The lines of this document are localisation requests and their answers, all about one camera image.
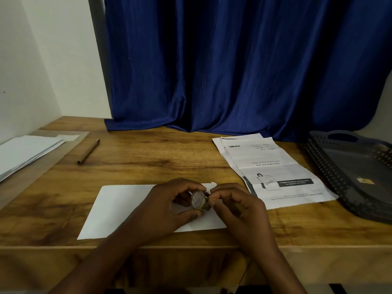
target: illustration of person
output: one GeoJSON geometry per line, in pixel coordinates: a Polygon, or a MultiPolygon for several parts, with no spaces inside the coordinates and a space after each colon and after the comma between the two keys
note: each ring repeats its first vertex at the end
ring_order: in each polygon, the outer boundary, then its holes
{"type": "Polygon", "coordinates": [[[264,185],[267,191],[281,189],[277,181],[271,175],[262,175],[261,173],[257,173],[257,179],[262,185],[264,185]]]}

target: plastic tray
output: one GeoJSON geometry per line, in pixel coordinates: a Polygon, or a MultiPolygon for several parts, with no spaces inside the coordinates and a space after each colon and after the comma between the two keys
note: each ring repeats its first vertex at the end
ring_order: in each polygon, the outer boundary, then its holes
{"type": "Polygon", "coordinates": [[[309,134],[306,149],[344,206],[392,224],[392,144],[343,130],[309,134]]]}

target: brown stick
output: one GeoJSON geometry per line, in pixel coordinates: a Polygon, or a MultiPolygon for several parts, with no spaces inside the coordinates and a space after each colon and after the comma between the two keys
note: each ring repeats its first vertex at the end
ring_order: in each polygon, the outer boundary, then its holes
{"type": "Polygon", "coordinates": [[[81,163],[84,162],[84,160],[86,160],[86,158],[91,154],[91,152],[98,146],[98,144],[100,143],[101,139],[98,139],[93,145],[91,145],[91,147],[80,157],[80,159],[78,160],[78,164],[80,165],[81,163]]]}

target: forearm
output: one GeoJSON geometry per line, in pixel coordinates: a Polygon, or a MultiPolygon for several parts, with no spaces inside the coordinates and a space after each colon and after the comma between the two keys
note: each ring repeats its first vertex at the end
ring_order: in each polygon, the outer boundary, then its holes
{"type": "Polygon", "coordinates": [[[125,260],[140,245],[127,229],[125,225],[120,226],[50,294],[103,293],[125,260]]]}
{"type": "Polygon", "coordinates": [[[305,288],[278,247],[260,253],[255,263],[263,272],[273,293],[306,294],[305,288]]]}

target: curtain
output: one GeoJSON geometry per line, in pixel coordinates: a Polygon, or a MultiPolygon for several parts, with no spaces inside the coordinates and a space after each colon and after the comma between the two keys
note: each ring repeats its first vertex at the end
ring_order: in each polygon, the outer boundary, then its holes
{"type": "Polygon", "coordinates": [[[105,0],[108,130],[302,141],[370,122],[392,69],[392,0],[105,0]]]}

